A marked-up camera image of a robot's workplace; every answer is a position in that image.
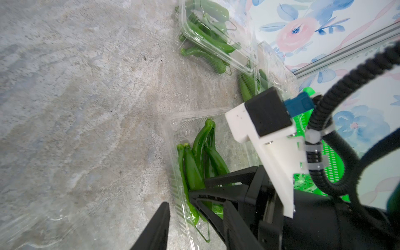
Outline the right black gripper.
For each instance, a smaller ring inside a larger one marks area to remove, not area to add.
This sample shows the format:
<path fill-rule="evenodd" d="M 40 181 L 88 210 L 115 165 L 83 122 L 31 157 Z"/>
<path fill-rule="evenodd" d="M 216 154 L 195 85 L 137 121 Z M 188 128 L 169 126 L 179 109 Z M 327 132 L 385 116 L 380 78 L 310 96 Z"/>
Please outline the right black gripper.
<path fill-rule="evenodd" d="M 245 250 L 398 250 L 394 236 L 372 226 L 356 214 L 356 207 L 340 198 L 296 190 L 293 218 L 283 216 L 263 166 L 207 178 L 210 187 L 189 192 L 191 204 L 224 241 L 224 203 L 230 201 L 248 227 L 243 228 Z M 248 189 L 255 189 L 253 208 L 246 203 Z"/>

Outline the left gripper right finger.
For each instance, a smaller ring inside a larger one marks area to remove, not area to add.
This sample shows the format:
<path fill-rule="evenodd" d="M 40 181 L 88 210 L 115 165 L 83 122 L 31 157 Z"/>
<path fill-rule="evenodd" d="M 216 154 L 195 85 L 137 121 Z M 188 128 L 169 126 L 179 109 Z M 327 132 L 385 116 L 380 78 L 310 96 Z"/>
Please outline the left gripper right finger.
<path fill-rule="evenodd" d="M 223 225 L 223 236 L 227 250 L 263 250 L 261 244 L 230 201 L 224 203 Z"/>

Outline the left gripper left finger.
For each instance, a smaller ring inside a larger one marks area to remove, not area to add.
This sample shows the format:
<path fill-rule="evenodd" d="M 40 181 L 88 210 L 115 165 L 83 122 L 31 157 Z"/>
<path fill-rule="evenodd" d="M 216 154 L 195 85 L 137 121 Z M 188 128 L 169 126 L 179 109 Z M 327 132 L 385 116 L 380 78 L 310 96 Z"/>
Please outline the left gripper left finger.
<path fill-rule="evenodd" d="M 169 223 L 169 203 L 163 202 L 130 250 L 166 250 Z"/>

